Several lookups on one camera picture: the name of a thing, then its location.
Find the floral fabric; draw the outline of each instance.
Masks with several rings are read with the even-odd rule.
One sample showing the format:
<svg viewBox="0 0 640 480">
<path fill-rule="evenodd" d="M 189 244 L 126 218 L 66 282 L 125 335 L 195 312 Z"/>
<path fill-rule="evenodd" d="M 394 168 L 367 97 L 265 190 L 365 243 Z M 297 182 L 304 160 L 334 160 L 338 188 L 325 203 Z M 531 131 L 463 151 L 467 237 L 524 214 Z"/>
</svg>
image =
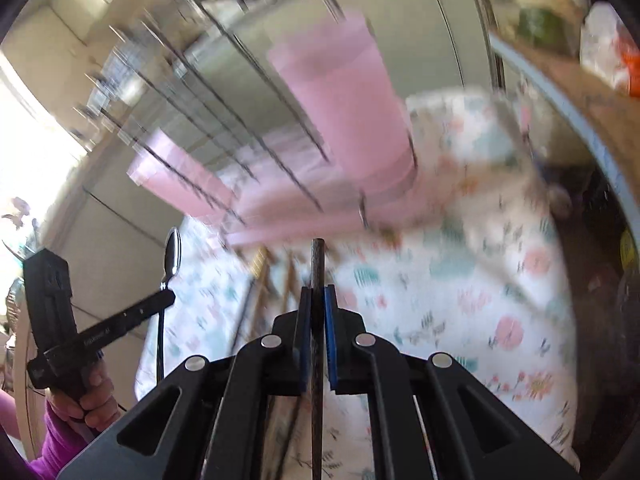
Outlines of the floral fabric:
<svg viewBox="0 0 640 480">
<path fill-rule="evenodd" d="M 450 186 L 437 222 L 401 232 L 358 232 L 327 239 L 326 283 L 338 304 L 362 314 L 368 332 L 401 352 L 453 355 L 491 392 L 577 465 L 571 450 L 577 383 L 575 323 L 569 285 L 544 190 L 517 139 L 509 107 L 482 91 L 461 90 L 407 100 L 424 171 Z M 429 146 L 429 153 L 421 153 Z M 176 305 L 166 314 L 165 367 L 191 354 L 223 358 L 248 275 L 234 254 L 213 251 L 201 224 L 181 229 L 183 266 L 172 281 Z M 270 247 L 268 307 L 260 332 L 282 311 L 288 255 L 299 278 L 287 308 L 297 306 L 309 273 L 310 241 Z M 152 325 L 136 383 L 138 397 L 155 384 Z M 280 400 L 290 413 L 293 400 Z M 276 418 L 281 442 L 287 416 Z M 303 399 L 285 478 L 309 478 L 310 404 Z M 327 478 L 373 478 L 368 406 L 363 396 L 337 397 L 325 385 L 323 468 Z"/>
</svg>

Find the pink plastic object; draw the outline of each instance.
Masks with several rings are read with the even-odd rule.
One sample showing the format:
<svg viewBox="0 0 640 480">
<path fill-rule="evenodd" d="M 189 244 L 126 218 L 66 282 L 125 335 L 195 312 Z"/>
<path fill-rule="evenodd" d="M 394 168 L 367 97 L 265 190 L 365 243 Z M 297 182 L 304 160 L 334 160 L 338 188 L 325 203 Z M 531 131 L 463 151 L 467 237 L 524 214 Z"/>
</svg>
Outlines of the pink plastic object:
<svg viewBox="0 0 640 480">
<path fill-rule="evenodd" d="M 338 165 L 324 161 L 299 126 L 287 126 L 267 134 L 263 139 L 318 198 L 324 212 L 316 210 L 273 160 L 268 156 L 255 158 L 254 155 L 250 169 L 258 182 L 247 179 L 238 199 L 234 201 L 234 210 L 246 221 L 246 225 L 228 218 L 225 222 L 225 238 L 229 246 L 362 231 L 358 212 L 359 195 L 351 179 Z M 430 168 L 436 166 L 440 153 L 438 142 L 437 136 L 427 140 L 416 139 L 416 152 L 421 164 Z M 251 155 L 248 150 L 243 148 L 238 155 L 246 159 Z M 243 174 L 236 165 L 231 165 L 219 176 L 230 184 L 242 178 Z M 372 226 L 400 227 L 437 219 L 454 196 L 450 179 L 430 178 L 420 167 L 415 179 L 408 178 L 404 188 L 389 196 L 367 201 L 367 218 Z M 218 225 L 209 226 L 209 244 L 217 247 L 220 242 Z"/>
<path fill-rule="evenodd" d="M 156 130 L 146 145 L 207 194 L 225 206 L 231 204 L 233 192 L 164 132 Z M 206 219 L 210 224 L 220 222 L 224 216 L 224 209 L 212 208 L 203 197 L 197 195 L 190 186 L 146 151 L 138 153 L 128 175 L 136 184 L 145 187 L 185 215 Z"/>
<path fill-rule="evenodd" d="M 296 35 L 268 58 L 356 189 L 375 194 L 408 175 L 406 120 L 363 15 Z"/>
</svg>

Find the human hand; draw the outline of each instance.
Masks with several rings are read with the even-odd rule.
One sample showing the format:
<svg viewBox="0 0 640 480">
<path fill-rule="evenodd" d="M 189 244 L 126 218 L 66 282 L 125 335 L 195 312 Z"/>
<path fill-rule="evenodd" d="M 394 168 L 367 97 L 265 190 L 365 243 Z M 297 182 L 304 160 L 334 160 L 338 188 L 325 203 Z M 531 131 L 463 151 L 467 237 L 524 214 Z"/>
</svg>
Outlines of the human hand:
<svg viewBox="0 0 640 480">
<path fill-rule="evenodd" d="M 47 400 L 61 420 L 69 422 L 72 418 L 84 418 L 89 428 L 102 432 L 120 418 L 118 403 L 113 398 L 113 382 L 103 360 L 93 366 L 89 373 L 89 384 L 89 391 L 82 396 L 79 404 L 56 389 L 47 390 Z"/>
</svg>

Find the green object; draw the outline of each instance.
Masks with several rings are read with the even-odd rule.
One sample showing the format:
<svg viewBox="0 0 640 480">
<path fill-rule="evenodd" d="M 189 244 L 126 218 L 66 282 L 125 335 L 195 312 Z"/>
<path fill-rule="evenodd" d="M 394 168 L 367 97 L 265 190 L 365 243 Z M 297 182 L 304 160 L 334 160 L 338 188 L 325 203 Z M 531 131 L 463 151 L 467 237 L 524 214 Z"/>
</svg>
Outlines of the green object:
<svg viewBox="0 0 640 480">
<path fill-rule="evenodd" d="M 564 20 L 549 9 L 528 7 L 520 9 L 518 37 L 535 47 L 556 54 L 570 56 L 569 44 L 564 32 Z"/>
</svg>

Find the metal spoon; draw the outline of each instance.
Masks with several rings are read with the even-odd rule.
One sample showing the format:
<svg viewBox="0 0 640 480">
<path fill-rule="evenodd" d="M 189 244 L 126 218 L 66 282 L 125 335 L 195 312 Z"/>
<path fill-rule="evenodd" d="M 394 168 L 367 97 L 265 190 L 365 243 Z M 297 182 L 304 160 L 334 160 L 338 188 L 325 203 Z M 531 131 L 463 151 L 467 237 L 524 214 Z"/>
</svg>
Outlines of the metal spoon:
<svg viewBox="0 0 640 480">
<path fill-rule="evenodd" d="M 178 274 L 182 261 L 182 240 L 177 227 L 172 227 L 164 246 L 164 277 L 160 290 L 169 286 L 172 277 Z M 164 379 L 164 310 L 158 314 L 158 344 L 156 346 L 156 381 Z"/>
</svg>

